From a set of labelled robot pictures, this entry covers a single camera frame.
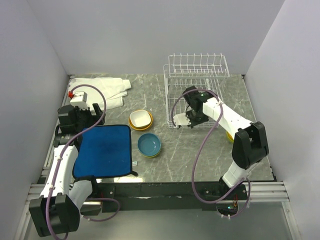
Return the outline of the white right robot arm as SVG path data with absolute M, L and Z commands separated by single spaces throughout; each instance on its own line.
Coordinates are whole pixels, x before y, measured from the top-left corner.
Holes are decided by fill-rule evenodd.
M 195 86 L 186 88 L 183 98 L 190 107 L 185 113 L 187 126 L 193 128 L 212 119 L 233 139 L 233 162 L 222 176 L 224 183 L 219 186 L 220 196 L 231 199 L 237 193 L 235 185 L 247 176 L 252 165 L 269 154 L 266 128 L 260 121 L 253 122 L 242 117 L 219 97 L 199 91 Z

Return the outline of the yellow-green bowl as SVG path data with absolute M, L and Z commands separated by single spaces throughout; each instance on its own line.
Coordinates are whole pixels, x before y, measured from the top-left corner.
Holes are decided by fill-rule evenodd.
M 160 149 L 156 149 L 156 150 L 150 150 L 150 151 L 146 151 L 146 150 L 142 150 L 140 151 L 140 153 L 145 157 L 145 158 L 155 158 L 159 153 L 161 152 Z

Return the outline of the blue bowl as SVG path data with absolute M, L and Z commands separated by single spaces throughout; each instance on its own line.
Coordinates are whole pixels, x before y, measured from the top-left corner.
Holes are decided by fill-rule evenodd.
M 159 137 L 153 133 L 141 135 L 137 141 L 137 148 L 140 151 L 161 150 L 162 144 Z

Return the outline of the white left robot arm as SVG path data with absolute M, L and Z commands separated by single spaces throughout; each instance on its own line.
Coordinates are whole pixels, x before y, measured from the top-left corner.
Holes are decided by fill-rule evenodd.
M 47 182 L 39 198 L 32 199 L 29 212 L 40 237 L 75 232 L 80 225 L 80 209 L 87 199 L 96 200 L 100 188 L 92 175 L 77 177 L 71 187 L 72 172 L 79 155 L 83 133 L 103 125 L 105 112 L 97 103 L 91 110 L 71 104 L 58 109 L 58 120 L 53 139 L 53 161 Z

